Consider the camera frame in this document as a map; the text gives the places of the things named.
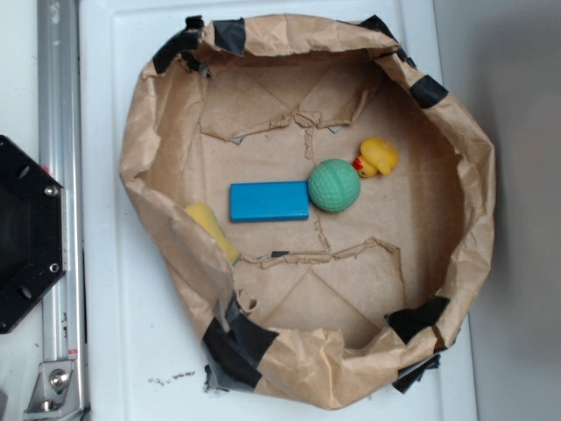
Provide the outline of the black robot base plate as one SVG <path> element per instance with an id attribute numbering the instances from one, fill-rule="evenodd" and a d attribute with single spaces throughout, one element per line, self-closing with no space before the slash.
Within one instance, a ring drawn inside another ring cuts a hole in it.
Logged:
<path id="1" fill-rule="evenodd" d="M 1 333 L 8 334 L 65 274 L 64 188 L 1 137 Z"/>

